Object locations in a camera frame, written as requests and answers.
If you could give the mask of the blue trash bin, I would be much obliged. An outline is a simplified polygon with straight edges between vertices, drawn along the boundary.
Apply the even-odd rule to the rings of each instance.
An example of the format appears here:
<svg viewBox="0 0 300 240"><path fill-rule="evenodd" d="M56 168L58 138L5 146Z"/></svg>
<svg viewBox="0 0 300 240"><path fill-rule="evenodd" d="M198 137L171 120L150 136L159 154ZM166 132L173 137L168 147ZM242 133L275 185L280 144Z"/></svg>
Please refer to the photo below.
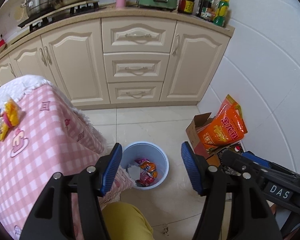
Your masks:
<svg viewBox="0 0 300 240"><path fill-rule="evenodd" d="M170 163L159 146L147 141L137 141L123 150L121 167L135 181L135 189L151 190L164 182Z"/></svg>

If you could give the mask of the cream lower kitchen cabinets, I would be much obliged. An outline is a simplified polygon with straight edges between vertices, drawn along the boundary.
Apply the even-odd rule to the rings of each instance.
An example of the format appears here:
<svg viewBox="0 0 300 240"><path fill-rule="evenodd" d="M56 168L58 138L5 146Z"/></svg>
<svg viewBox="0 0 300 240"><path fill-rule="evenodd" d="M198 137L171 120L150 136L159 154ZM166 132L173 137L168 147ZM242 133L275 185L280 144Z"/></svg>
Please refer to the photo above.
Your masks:
<svg viewBox="0 0 300 240"><path fill-rule="evenodd" d="M0 59L0 87L39 75L82 109L191 105L229 43L220 31L151 17L110 17L36 36Z"/></svg>

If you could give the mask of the brown cardboard box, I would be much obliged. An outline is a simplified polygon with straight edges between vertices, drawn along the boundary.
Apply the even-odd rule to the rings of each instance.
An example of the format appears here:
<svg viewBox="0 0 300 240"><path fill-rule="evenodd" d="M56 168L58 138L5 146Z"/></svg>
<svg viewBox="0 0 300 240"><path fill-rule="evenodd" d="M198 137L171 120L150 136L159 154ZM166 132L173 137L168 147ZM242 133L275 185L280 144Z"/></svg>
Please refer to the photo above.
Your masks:
<svg viewBox="0 0 300 240"><path fill-rule="evenodd" d="M209 128L204 132L212 121L211 113L195 115L186 128L186 134L196 155L204 157L209 165L221 167L223 150L242 154L243 147L240 141L229 143L220 140L223 139L223 135L218 127Z"/></svg>

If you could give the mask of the orange rice bag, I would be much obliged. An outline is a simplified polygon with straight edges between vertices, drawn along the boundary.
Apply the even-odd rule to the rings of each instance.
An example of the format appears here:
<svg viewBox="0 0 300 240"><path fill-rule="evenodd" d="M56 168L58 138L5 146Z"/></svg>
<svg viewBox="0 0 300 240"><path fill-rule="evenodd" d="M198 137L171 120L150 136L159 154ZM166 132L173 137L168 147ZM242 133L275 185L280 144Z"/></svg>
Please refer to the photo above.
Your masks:
<svg viewBox="0 0 300 240"><path fill-rule="evenodd" d="M223 135L223 139L220 140L229 143L240 141L248 132L243 120L241 106L229 94L222 102L209 127L204 129L204 132L215 127L218 127Z"/></svg>

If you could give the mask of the pink checkered tablecloth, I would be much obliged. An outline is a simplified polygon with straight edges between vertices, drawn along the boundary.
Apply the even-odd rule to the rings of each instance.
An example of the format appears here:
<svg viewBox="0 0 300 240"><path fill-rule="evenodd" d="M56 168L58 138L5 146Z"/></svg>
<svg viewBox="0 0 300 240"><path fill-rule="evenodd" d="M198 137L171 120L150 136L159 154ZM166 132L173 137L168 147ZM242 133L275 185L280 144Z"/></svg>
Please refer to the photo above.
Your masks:
<svg viewBox="0 0 300 240"><path fill-rule="evenodd" d="M49 85L17 104L20 123L0 141L0 239L108 239L101 210L133 182L119 165L100 193L102 135Z"/></svg>

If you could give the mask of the yellow trousers leg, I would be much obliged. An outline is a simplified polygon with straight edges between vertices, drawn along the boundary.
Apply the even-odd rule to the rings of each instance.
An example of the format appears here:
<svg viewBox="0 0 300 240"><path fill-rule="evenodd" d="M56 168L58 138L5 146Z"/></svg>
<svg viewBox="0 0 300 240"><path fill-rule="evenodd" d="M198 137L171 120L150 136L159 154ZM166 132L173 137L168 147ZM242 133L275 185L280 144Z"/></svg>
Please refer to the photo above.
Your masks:
<svg viewBox="0 0 300 240"><path fill-rule="evenodd" d="M110 203L102 210L102 216L110 239L154 239L153 228L142 212L132 204Z"/></svg>

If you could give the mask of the yellow snack bag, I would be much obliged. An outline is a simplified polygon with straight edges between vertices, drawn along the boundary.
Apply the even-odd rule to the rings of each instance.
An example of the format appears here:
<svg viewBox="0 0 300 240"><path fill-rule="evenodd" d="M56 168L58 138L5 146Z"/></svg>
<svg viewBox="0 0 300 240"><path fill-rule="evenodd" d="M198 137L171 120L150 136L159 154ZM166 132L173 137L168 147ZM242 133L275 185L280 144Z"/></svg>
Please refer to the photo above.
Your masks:
<svg viewBox="0 0 300 240"><path fill-rule="evenodd" d="M0 141L4 141L7 133L18 126L20 120L21 108L12 98L9 98L4 105L4 111L1 115Z"/></svg>

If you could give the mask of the pink utensil cup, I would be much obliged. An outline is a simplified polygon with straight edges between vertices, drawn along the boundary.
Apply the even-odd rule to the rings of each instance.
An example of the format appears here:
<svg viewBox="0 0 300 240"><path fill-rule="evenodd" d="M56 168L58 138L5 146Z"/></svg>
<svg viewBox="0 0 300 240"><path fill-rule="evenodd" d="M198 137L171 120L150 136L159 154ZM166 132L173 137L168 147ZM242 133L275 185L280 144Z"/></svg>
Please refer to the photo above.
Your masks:
<svg viewBox="0 0 300 240"><path fill-rule="evenodd" d="M117 8L124 8L124 7L126 7L126 0L116 0L116 7Z"/></svg>

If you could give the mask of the dark soy sauce bottle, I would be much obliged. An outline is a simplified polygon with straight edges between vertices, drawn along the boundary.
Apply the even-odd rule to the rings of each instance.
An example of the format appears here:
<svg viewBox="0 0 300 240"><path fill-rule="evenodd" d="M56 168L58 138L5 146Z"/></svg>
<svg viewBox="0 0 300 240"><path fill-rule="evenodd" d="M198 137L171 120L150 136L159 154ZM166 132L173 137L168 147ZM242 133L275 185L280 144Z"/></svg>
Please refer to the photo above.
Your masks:
<svg viewBox="0 0 300 240"><path fill-rule="evenodd" d="M192 15L195 0L179 0L177 11L182 14Z"/></svg>

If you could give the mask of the black gas stove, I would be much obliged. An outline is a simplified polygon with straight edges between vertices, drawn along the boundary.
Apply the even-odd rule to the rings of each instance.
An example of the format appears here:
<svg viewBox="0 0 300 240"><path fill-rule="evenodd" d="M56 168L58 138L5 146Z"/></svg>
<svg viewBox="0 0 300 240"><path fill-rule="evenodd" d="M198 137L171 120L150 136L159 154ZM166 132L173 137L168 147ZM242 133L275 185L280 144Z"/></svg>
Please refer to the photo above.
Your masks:
<svg viewBox="0 0 300 240"><path fill-rule="evenodd" d="M21 29L28 28L30 32L36 31L52 23L75 17L78 15L96 12L99 9L98 0L90 0L85 2L79 2L71 4L66 7L62 7L58 10L50 11L47 14L40 13L37 16L28 18L24 22L21 22L18 27Z"/></svg>

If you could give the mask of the green oil bottle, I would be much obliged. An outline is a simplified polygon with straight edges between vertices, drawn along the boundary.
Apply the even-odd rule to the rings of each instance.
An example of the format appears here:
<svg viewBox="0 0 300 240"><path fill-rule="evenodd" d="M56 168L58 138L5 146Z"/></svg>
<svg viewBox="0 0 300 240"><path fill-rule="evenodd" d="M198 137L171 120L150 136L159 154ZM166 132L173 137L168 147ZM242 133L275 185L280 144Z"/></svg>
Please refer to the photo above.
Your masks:
<svg viewBox="0 0 300 240"><path fill-rule="evenodd" d="M228 13L230 0L220 0L213 23L219 27L223 27L225 18Z"/></svg>

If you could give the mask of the stainless steel steamer pot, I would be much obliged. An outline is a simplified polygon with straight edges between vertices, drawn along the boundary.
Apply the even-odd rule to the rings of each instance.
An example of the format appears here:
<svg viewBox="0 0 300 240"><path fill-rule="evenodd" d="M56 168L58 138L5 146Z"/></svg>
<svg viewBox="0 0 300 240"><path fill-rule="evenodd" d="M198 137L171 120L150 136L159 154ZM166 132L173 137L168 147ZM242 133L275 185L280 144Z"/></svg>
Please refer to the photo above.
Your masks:
<svg viewBox="0 0 300 240"><path fill-rule="evenodd" d="M25 0L20 7L26 10L27 16L32 17L42 12L53 10L55 0Z"/></svg>

